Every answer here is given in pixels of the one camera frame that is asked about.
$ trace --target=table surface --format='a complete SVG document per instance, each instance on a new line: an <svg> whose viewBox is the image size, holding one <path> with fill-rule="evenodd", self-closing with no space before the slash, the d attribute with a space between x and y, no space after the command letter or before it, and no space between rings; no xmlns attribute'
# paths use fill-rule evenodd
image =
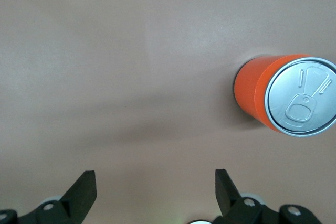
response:
<svg viewBox="0 0 336 224"><path fill-rule="evenodd" d="M258 55L336 62L336 0L0 0L0 209L19 215L94 169L84 223L220 214L242 192L336 223L336 127L274 132L233 96Z"/></svg>

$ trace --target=can lid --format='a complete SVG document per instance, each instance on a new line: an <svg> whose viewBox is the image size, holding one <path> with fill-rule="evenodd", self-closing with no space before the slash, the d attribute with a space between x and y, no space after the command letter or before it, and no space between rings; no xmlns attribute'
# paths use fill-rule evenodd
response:
<svg viewBox="0 0 336 224"><path fill-rule="evenodd" d="M271 79L265 95L269 119L292 136L312 136L336 121L336 66L307 57L283 66Z"/></svg>

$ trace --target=can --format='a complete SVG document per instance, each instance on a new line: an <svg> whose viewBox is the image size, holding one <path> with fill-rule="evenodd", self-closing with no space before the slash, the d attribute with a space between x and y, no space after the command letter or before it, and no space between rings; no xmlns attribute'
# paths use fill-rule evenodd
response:
<svg viewBox="0 0 336 224"><path fill-rule="evenodd" d="M336 122L336 65L306 54L262 56L237 74L239 106L277 132L317 135Z"/></svg>

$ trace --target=screw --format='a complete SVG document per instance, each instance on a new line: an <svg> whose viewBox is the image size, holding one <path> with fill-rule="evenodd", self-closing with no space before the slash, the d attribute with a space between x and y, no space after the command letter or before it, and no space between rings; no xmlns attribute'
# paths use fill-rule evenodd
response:
<svg viewBox="0 0 336 224"><path fill-rule="evenodd" d="M54 207L54 204L50 203L50 204L46 204L44 207L43 207L43 210L44 211L47 211L47 210L50 210L51 208Z"/></svg>
<svg viewBox="0 0 336 224"><path fill-rule="evenodd" d="M211 223L205 220L197 220L197 221L192 221L189 224L211 224Z"/></svg>
<svg viewBox="0 0 336 224"><path fill-rule="evenodd" d="M289 207L288 208L288 211L292 214L292 215L295 215L295 216L299 216L301 215L301 212L298 208L296 207Z"/></svg>
<svg viewBox="0 0 336 224"><path fill-rule="evenodd" d="M246 206L249 206L249 207L254 207L256 205L252 199L245 199L244 203Z"/></svg>
<svg viewBox="0 0 336 224"><path fill-rule="evenodd" d="M7 218L7 214L0 214L0 220L4 220Z"/></svg>

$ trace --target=can rim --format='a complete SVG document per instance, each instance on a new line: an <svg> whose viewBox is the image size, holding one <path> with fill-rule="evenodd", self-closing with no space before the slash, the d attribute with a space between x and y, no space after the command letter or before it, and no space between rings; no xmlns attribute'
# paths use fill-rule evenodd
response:
<svg viewBox="0 0 336 224"><path fill-rule="evenodd" d="M289 63L283 65L270 79L270 81L267 84L266 87L266 92L265 92L265 100L264 100L264 104L265 104L265 111L266 114L268 116L268 119L270 120L270 122L272 123L272 125L278 129L279 131L290 135L290 136L296 136L296 137L308 137L308 136L315 136L317 134L322 133L323 131L326 131L327 129L329 129L335 122L336 122L336 115L326 124L318 127L317 129L311 130L311 131L304 131L304 132L296 132L296 131L291 131L286 129L285 127L281 126L280 124L278 124L274 118L272 117L272 114L270 112L270 108L269 108L269 102L268 102L268 98L269 98L269 92L270 89L274 83L274 81L277 79L277 77L286 69L288 69L289 67L296 65L298 63L301 62L305 62L305 61L310 61L310 62L318 62L318 63L322 63L324 64L326 67L330 68L330 70L332 70L335 74L336 74L336 65L328 60L322 59L322 58L318 58L318 57L304 57L304 58L300 58L300 59L296 59L296 60L292 60Z"/></svg>

